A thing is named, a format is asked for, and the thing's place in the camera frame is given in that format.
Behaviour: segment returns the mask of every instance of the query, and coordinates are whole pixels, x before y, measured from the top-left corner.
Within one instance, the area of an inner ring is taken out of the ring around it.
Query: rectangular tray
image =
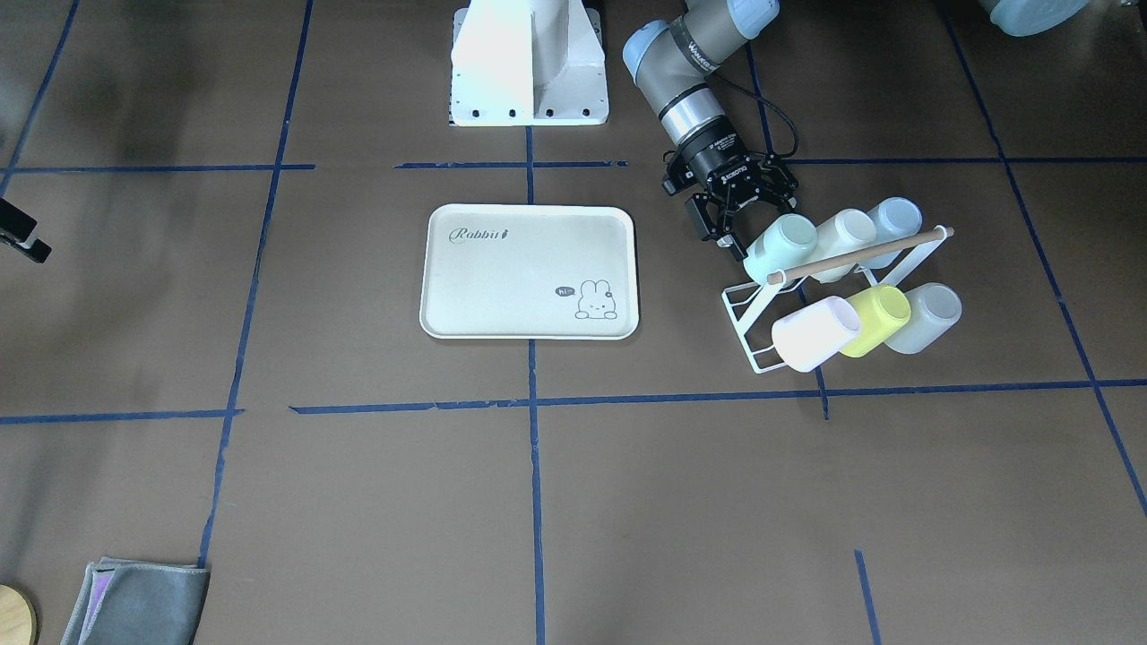
[[[446,204],[422,328],[437,339],[621,340],[637,329],[633,222],[609,207]]]

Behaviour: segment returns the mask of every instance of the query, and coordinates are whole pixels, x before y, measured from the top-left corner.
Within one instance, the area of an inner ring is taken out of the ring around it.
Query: folded cloth
[[[209,577],[194,566],[89,562],[61,645],[189,645]]]

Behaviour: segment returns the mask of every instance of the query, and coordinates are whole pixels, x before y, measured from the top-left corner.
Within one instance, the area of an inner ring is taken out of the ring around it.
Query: wooden handle
[[[951,238],[954,234],[955,231],[947,226],[937,226],[931,231],[916,233],[915,235],[904,238],[903,240],[892,240],[891,242],[884,242],[883,244],[876,244],[875,247],[868,247],[866,249],[859,249],[843,255],[826,257],[825,259],[818,259],[817,262],[794,266],[787,271],[775,271],[768,274],[768,283],[780,285],[782,282],[788,282],[789,280],[799,280],[801,278],[812,275],[813,273],[820,273],[821,271],[838,269],[841,266],[849,266],[892,251],[902,251],[912,247],[919,247],[924,242],[935,242],[937,240]]]

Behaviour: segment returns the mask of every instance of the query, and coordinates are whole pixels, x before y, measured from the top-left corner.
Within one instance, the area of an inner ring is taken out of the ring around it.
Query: wooden coaster
[[[0,645],[34,645],[36,609],[10,586],[0,584]]]

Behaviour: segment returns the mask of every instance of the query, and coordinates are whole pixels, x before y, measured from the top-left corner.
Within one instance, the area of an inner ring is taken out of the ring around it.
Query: light blue cap
[[[625,47],[622,48],[622,60],[625,61],[625,67],[630,68],[630,76],[633,77],[633,83],[638,80],[638,65],[641,64],[645,53],[649,50],[649,46],[653,45],[654,39],[661,36],[661,32],[666,29],[669,29],[668,22],[656,20],[634,31],[633,36],[625,41]]]
[[[781,13],[781,3],[778,0],[727,0],[728,15],[733,16],[733,24],[747,40],[752,40],[760,34],[765,25],[773,22],[773,18]]]

